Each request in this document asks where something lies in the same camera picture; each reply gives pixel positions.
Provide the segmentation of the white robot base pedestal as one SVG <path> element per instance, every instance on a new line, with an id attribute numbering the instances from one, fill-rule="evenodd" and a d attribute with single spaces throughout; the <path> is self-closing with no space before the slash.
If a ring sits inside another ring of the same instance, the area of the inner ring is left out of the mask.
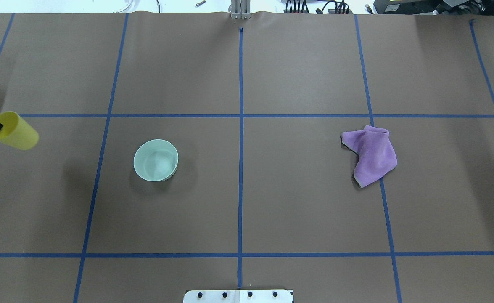
<path id="1" fill-rule="evenodd" d="M 183 297 L 184 303 L 293 303 L 292 290 L 192 290 Z"/>

